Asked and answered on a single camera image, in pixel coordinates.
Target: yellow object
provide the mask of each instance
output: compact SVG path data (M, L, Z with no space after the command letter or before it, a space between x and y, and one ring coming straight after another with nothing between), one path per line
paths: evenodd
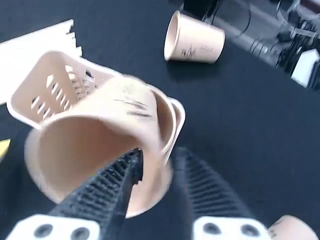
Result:
M5 155L10 145L10 139L0 141L0 158Z

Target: stacked cups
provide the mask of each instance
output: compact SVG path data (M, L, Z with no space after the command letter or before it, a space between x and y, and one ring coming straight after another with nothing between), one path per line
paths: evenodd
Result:
M167 163L182 121L170 99L132 76L114 77L72 109L45 120L25 146L28 171L55 203L99 168L133 148L143 150L143 178L131 192L126 217L152 208L169 188Z

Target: black table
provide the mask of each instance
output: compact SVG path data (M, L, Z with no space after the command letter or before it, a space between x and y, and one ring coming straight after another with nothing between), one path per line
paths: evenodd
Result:
M291 214L320 234L319 96L229 41L212 65L165 62L174 10L165 0L3 0L0 41L73 18L85 58L135 75L182 102L186 122L177 144L221 173L258 220L268 226ZM13 178L32 185L16 172ZM28 187L17 195L32 206L12 200L15 218L53 206Z

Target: beige paper cup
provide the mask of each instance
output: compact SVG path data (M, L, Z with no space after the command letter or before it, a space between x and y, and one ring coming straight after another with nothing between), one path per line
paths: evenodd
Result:
M26 166L39 189L60 203L99 168L142 148L143 178L133 187L127 210L133 217L150 209L169 187L172 174L164 155L176 127L164 93L135 77L115 77L34 129L26 141Z
M297 217L284 215L269 229L273 240L319 240L316 233Z
M164 43L164 59L214 63L225 44L225 32L176 11Z

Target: plastic basket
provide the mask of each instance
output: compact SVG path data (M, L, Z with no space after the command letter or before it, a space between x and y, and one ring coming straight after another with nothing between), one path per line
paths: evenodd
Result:
M39 129L43 120L69 110L105 81L121 75L113 69L81 57L61 51L49 51L38 60L15 90L7 101L7 108L14 118ZM177 117L175 142L185 122L186 113L179 101L169 99Z

